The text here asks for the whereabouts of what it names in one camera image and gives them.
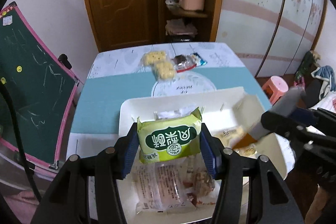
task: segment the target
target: white wall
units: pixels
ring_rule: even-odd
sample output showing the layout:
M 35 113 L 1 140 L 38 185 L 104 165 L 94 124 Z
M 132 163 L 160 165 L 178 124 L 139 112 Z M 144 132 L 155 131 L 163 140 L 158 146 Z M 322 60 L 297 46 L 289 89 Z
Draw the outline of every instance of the white wall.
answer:
M 321 55 L 319 64 L 330 65 L 336 71 L 336 9 L 328 0 L 327 13 L 315 51 Z
M 58 57 L 64 53 L 84 82 L 98 54 L 84 0 L 15 1 L 28 23 Z

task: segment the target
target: pink stool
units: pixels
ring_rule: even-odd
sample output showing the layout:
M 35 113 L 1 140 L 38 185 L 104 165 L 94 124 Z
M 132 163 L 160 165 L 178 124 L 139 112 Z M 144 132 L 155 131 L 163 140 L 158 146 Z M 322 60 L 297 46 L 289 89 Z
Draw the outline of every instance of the pink stool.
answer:
M 272 76 L 262 86 L 262 89 L 269 98 L 270 103 L 274 105 L 288 91 L 288 85 L 280 76 Z

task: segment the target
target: black cable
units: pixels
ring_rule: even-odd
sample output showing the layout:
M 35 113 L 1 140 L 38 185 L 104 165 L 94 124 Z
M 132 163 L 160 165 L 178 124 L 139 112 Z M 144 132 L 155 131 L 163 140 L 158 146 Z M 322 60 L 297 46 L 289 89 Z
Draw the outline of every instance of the black cable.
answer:
M 15 140 L 16 140 L 16 143 L 17 143 L 17 148 L 19 150 L 19 154 L 20 154 L 20 157 L 21 157 L 21 160 L 22 160 L 22 165 L 25 169 L 26 176 L 27 176 L 27 179 L 29 181 L 30 187 L 32 188 L 33 193 L 36 196 L 37 200 L 39 202 L 41 202 L 41 199 L 42 199 L 41 194 L 37 189 L 37 186 L 36 186 L 35 181 L 34 181 L 33 176 L 32 176 L 32 172 L 28 167 L 28 162 L 27 162 L 27 159 L 26 159 L 25 151 L 23 149 L 22 140 L 21 140 L 21 136 L 20 136 L 20 130 L 19 130 L 19 126 L 17 124 L 16 111 L 14 109 L 13 101 L 12 101 L 12 98 L 11 98 L 8 90 L 6 89 L 5 85 L 3 85 L 3 84 L 0 84 L 0 93 L 3 96 L 3 98 L 5 99 L 5 101 L 8 105 L 8 108 L 9 108 L 10 116 L 12 118 L 12 123 L 13 123 L 14 135 L 15 135 Z

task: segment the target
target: white tray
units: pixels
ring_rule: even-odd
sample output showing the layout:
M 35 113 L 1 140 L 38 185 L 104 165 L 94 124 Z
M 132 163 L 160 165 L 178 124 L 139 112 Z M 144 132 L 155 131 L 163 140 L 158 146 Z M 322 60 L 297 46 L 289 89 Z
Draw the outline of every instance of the white tray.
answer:
M 121 105 L 119 136 L 127 135 L 137 117 L 140 117 L 142 122 L 153 121 L 155 111 L 176 110 L 189 105 L 204 106 L 202 122 L 206 124 L 213 136 L 219 132 L 223 132 L 224 129 L 235 126 L 242 126 L 246 131 L 265 112 L 257 96 L 247 94 L 243 87 L 199 94 L 129 99 Z M 275 134 L 270 134 L 260 141 L 257 145 L 257 152 L 267 155 L 280 175 L 283 178 L 286 177 L 286 164 Z M 247 203 L 248 198 L 248 187 L 244 188 L 242 204 Z M 195 222 L 211 217 L 215 208 L 215 206 L 204 206 L 202 209 L 194 212 L 169 214 L 169 216 L 165 213 L 140 213 L 136 215 L 135 207 L 138 203 L 138 197 L 130 176 L 127 176 L 122 181 L 118 181 L 118 189 L 128 224 L 180 224 Z

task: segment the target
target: blue gripper pad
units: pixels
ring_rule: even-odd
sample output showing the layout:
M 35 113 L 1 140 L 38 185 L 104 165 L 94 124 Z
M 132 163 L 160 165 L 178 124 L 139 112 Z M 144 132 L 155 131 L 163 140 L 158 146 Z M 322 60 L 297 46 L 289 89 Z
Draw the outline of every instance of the blue gripper pad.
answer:
M 292 114 L 289 115 L 289 118 L 305 127 L 315 126 L 318 121 L 313 111 L 303 108 L 296 108 Z
M 127 174 L 131 172 L 135 155 L 137 154 L 139 147 L 139 138 L 136 122 L 133 123 L 130 130 L 128 131 L 125 139 L 125 144 L 125 152 L 121 153 L 122 157 L 120 159 L 122 162 L 121 176 L 123 179 L 127 176 Z
M 217 140 L 220 144 L 216 142 L 216 138 L 211 136 L 205 123 L 202 123 L 199 145 L 207 171 L 213 179 L 216 179 L 217 175 L 223 171 L 221 148 L 219 146 L 222 146 L 222 150 L 224 146 L 219 139 Z

